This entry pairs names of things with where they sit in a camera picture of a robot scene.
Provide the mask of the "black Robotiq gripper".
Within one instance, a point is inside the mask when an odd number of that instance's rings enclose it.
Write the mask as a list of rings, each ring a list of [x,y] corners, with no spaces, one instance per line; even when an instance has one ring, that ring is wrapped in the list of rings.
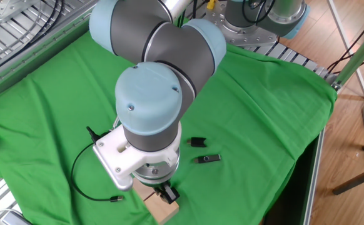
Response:
[[[179,192],[174,187],[171,187],[169,179],[162,182],[160,180],[149,180],[149,182],[144,182],[143,184],[154,188],[156,195],[168,204],[174,203],[180,197]]]

